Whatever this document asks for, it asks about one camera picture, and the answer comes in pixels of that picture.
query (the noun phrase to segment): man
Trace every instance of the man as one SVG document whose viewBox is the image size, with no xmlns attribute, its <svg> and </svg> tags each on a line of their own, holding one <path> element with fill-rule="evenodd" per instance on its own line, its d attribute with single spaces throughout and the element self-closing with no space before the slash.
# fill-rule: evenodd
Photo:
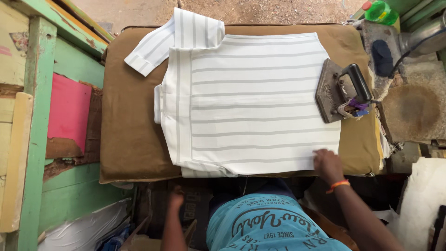
<svg viewBox="0 0 446 251">
<path fill-rule="evenodd" d="M 384 224 L 345 180 L 340 158 L 332 151 L 315 151 L 314 169 L 332 189 L 361 251 L 404 250 Z M 179 210 L 180 187 L 170 195 L 162 251 L 186 251 Z M 210 251 L 349 250 L 329 238 L 303 211 L 284 183 L 273 182 L 210 208 L 206 242 Z"/>
</svg>

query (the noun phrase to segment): man's right hand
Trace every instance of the man's right hand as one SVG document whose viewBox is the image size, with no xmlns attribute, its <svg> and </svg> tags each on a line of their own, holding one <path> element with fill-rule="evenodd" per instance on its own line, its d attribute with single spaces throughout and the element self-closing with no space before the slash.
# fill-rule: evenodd
<svg viewBox="0 0 446 251">
<path fill-rule="evenodd" d="M 314 151 L 314 170 L 330 186 L 345 180 L 341 159 L 333 151 L 320 149 Z"/>
</svg>

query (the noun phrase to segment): striped shirt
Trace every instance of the striped shirt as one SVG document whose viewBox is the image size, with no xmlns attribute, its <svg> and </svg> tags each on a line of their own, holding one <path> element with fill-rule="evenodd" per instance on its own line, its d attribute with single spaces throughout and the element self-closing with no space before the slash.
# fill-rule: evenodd
<svg viewBox="0 0 446 251">
<path fill-rule="evenodd" d="M 325 124 L 314 98 L 328 58 L 316 33 L 224 35 L 222 22 L 177 8 L 152 33 L 126 62 L 147 75 L 169 56 L 155 109 L 173 164 L 193 176 L 266 174 L 337 152 L 340 121 Z"/>
</svg>

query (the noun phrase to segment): plastic bottle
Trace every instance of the plastic bottle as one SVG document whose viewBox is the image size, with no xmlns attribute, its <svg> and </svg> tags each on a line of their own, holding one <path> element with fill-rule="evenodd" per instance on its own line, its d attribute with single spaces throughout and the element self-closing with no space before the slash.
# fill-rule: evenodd
<svg viewBox="0 0 446 251">
<path fill-rule="evenodd" d="M 365 10 L 365 18 L 369 21 L 382 25 L 393 25 L 398 17 L 398 12 L 390 9 L 389 5 L 384 1 L 378 0 L 374 3 L 365 2 L 362 6 Z"/>
</svg>

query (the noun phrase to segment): orange wristband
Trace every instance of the orange wristband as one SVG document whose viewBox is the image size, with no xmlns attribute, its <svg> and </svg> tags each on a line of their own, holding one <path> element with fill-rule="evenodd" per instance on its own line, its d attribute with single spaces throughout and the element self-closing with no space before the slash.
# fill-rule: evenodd
<svg viewBox="0 0 446 251">
<path fill-rule="evenodd" d="M 340 181 L 340 182 L 336 182 L 333 185 L 331 185 L 330 190 L 326 191 L 325 193 L 327 193 L 327 194 L 332 193 L 334 188 L 337 187 L 337 186 L 340 186 L 340 185 L 348 185 L 349 186 L 350 182 L 348 182 L 348 180 L 343 180 L 343 181 Z"/>
</svg>

